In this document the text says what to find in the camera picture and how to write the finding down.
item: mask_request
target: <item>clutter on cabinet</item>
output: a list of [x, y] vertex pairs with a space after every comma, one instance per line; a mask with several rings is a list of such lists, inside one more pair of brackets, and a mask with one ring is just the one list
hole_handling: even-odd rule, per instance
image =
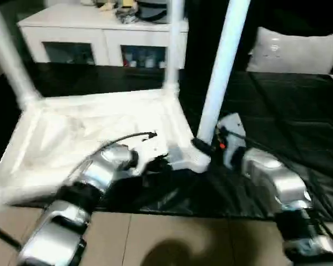
[[143, 21], [167, 23], [167, 0], [137, 0], [137, 16]]
[[133, 7], [119, 7], [115, 14], [118, 20], [123, 24], [131, 24], [138, 21], [136, 12], [136, 9]]

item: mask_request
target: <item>white pillow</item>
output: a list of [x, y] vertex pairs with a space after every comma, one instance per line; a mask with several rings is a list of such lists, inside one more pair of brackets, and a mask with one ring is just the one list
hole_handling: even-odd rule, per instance
[[328, 74], [332, 67], [333, 34], [290, 36], [259, 27], [247, 71]]

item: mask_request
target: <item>black cable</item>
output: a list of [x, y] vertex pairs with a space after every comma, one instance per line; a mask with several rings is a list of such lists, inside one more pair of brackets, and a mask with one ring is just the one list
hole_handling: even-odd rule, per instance
[[94, 151], [90, 156], [93, 156], [95, 154], [97, 154], [98, 152], [100, 152], [101, 150], [107, 148], [108, 146], [115, 144], [119, 141], [125, 140], [125, 139], [129, 139], [130, 137], [137, 137], [137, 136], [143, 136], [143, 135], [148, 135], [148, 138], [151, 139], [152, 137], [155, 137], [157, 135], [157, 133], [155, 132], [140, 132], [140, 133], [133, 133], [124, 137], [120, 137], [116, 140], [113, 141], [109, 141], [103, 145], [101, 145], [96, 151]]
[[331, 229], [329, 229], [328, 226], [321, 219], [317, 219], [317, 221], [322, 226], [322, 228], [324, 229], [326, 234], [333, 240], [333, 233], [332, 233]]
[[22, 245], [20, 244], [19, 241], [14, 239], [12, 236], [10, 236], [8, 233], [2, 231], [0, 229], [0, 239], [7, 244], [9, 244], [11, 247], [13, 247], [15, 250], [20, 251], [22, 248]]
[[[240, 139], [243, 139], [245, 140], [246, 142], [248, 143], [252, 143], [253, 146], [257, 146], [258, 148], [260, 149], [263, 149], [264, 151], [267, 151], [267, 152], [271, 152], [275, 157], [277, 157], [287, 168], [289, 168], [290, 170], [294, 171], [294, 172], [297, 172], [295, 171], [292, 167], [289, 166], [288, 163], [285, 163], [283, 160], [281, 160], [281, 157], [284, 157], [288, 160], [291, 160], [291, 161], [294, 161], [300, 165], [303, 165], [305, 166], [306, 168], [309, 167], [309, 166], [306, 166], [306, 163], [305, 162], [302, 162], [300, 160], [297, 160], [297, 159], [294, 159], [294, 158], [291, 158], [290, 156], [286, 155], [286, 154], [283, 154], [282, 152], [278, 152], [278, 151], [275, 151], [273, 149], [271, 149], [270, 147], [252, 139], [252, 138], [249, 138], [249, 137], [246, 137], [246, 136], [242, 136], [240, 134], [237, 134], [235, 132], [232, 132], [232, 131], [229, 131], [227, 130], [226, 128], [223, 128], [228, 134], [231, 134], [233, 136], [236, 136]], [[322, 191], [319, 192], [318, 190], [314, 189], [313, 187], [311, 186], [307, 186], [309, 189], [311, 189], [311, 192], [314, 194], [314, 196], [319, 200], [319, 202], [323, 205], [324, 209], [327, 211], [327, 213], [331, 216], [331, 218], [333, 219], [333, 207], [331, 206], [331, 204], [328, 204], [327, 201], [329, 201], [327, 195], [325, 193], [323, 193]], [[321, 221], [321, 225], [323, 227], [323, 229], [326, 231], [326, 233], [328, 234], [328, 236], [333, 240], [333, 233], [330, 231], [330, 229], [325, 225], [325, 223], [323, 221]]]

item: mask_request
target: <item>cabinet glass door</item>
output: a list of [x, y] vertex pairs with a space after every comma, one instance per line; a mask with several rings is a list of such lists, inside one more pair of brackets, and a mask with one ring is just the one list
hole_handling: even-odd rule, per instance
[[95, 65], [89, 43], [43, 42], [43, 46], [50, 62]]
[[166, 47], [121, 45], [124, 67], [165, 68]]

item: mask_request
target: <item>black fabric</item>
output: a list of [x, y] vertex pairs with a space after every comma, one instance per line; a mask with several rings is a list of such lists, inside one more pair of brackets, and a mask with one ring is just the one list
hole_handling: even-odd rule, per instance
[[[189, 82], [207, 86], [217, 53], [228, 7], [227, 1], [212, 5], [209, 0], [186, 0], [189, 34], [185, 71]], [[333, 33], [333, 0], [252, 0], [236, 54], [235, 70], [245, 70], [258, 27], [285, 35], [325, 36]]]
[[142, 19], [143, 21], [148, 21], [148, 22], [155, 22], [158, 21], [162, 18], [164, 18], [167, 15], [167, 11], [163, 10], [160, 13], [154, 15], [154, 16], [150, 16], [150, 17], [143, 17], [142, 13], [140, 10], [138, 10], [138, 12], [136, 13], [137, 17]]
[[9, 1], [12, 1], [12, 0], [0, 0], [0, 5], [5, 4], [6, 2], [9, 2]]
[[[28, 71], [43, 96], [154, 89], [163, 81], [163, 71], [153, 69], [33, 64]], [[182, 81], [180, 103], [196, 134], [207, 87]], [[0, 106], [1, 157], [18, 119], [13, 94], [3, 76]], [[333, 80], [329, 76], [233, 72], [220, 116], [231, 112], [240, 114], [248, 137], [316, 168], [291, 164], [309, 186], [314, 181], [320, 184], [333, 205]], [[215, 155], [209, 171], [203, 174], [164, 171], [121, 180], [102, 200], [99, 210], [273, 219], [260, 196], [261, 188], [227, 170], [219, 158]], [[315, 206], [330, 220], [312, 196]], [[25, 205], [41, 207], [46, 202]]]
[[149, 8], [167, 8], [167, 4], [159, 4], [159, 3], [148, 3], [143, 1], [137, 1], [138, 5], [141, 7], [149, 7]]

